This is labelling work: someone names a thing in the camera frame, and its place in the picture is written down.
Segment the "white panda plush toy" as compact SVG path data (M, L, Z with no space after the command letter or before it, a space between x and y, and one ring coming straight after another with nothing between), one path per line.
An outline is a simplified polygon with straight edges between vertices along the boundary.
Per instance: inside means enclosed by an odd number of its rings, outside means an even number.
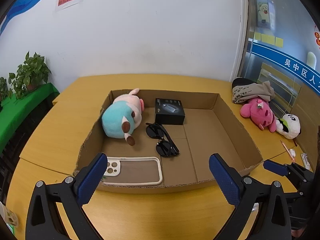
M295 139L301 133L301 126L298 116L285 114L276 120L276 131L286 139Z

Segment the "potted green plant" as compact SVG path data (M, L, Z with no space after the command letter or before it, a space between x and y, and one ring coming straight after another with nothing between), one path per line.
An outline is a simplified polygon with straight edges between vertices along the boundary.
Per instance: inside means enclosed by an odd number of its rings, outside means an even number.
M24 62L17 67L16 73L9 73L8 97L12 98L14 95L16 99L23 98L41 84L47 83L51 73L44 56L37 52L34 55L27 52Z
M4 77L0 77L0 102L2 103L7 97L12 98L13 90L8 88L7 80Z

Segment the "brown cardboard box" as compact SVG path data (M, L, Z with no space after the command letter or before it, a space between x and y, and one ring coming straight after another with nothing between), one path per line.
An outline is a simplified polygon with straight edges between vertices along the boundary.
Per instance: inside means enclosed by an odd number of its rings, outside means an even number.
M255 142L233 111L217 93L140 90L144 101L142 123L133 132L135 144L108 137L98 119L80 148L75 173L98 153L119 158L116 175L106 171L98 188L117 193L169 193L199 189L215 184L209 158L219 154L242 176L263 160ZM165 125L164 140L178 155L163 157L156 150L160 140L146 133L155 122L156 100L180 100L185 119L181 125Z

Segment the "pink plush toy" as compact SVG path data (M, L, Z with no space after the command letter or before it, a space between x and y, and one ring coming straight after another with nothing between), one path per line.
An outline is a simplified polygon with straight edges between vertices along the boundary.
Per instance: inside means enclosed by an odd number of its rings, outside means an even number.
M240 109L243 118L250 118L260 130L268 128L271 133L276 131L276 117L267 101L257 97L252 98Z

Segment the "clear white phone case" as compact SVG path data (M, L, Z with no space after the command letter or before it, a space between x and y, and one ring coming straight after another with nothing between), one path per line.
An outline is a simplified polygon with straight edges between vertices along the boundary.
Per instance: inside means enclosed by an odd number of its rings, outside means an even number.
M101 180L113 186L156 186L163 181L161 162L157 157L109 157Z

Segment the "black sunglasses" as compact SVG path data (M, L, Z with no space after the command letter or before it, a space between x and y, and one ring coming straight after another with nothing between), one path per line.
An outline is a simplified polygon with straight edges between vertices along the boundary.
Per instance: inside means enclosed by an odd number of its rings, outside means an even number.
M171 139L167 130L157 123L146 123L146 133L151 139L157 139L156 151L164 158L176 157L180 154L178 147Z

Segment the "pink pen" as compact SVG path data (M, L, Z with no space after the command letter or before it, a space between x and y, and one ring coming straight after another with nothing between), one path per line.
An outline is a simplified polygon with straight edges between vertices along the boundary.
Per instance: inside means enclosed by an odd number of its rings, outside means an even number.
M295 163L296 162L295 157L291 154L290 150L287 148L287 146L284 144L284 142L280 141L280 143L285 148L285 150L288 153L288 155L290 156L292 162Z

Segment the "green cloth side table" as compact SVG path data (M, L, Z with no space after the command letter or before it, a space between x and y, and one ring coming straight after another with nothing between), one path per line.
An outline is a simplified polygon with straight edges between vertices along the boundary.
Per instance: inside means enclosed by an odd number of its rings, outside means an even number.
M41 85L22 99L6 98L2 102L1 110L1 152L15 133L16 129L43 100L49 96L56 98L59 91L52 83Z

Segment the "white plastic packaging tray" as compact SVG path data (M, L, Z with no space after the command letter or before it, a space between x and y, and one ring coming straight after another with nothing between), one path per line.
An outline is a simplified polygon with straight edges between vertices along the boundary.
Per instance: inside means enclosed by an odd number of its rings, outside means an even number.
M311 165L310 165L310 163L309 163L309 159L308 159L307 154L306 154L306 153L302 153L300 156L301 156L301 159L302 159L302 161L303 161L304 167L305 167L307 170L311 171Z

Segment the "black charger box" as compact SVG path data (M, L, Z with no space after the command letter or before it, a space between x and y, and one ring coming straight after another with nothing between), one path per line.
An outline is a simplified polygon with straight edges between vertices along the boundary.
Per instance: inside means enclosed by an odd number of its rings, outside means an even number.
M161 125L183 125L185 112L180 100L155 99L155 123Z

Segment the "pig plush toy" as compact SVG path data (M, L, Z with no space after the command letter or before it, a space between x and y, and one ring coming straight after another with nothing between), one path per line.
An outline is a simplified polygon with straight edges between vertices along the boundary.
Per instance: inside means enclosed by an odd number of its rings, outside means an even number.
M101 117L105 134L110 138L125 139L130 146L135 145L132 133L141 124L145 109L143 99L137 95L139 91L136 88L115 98Z

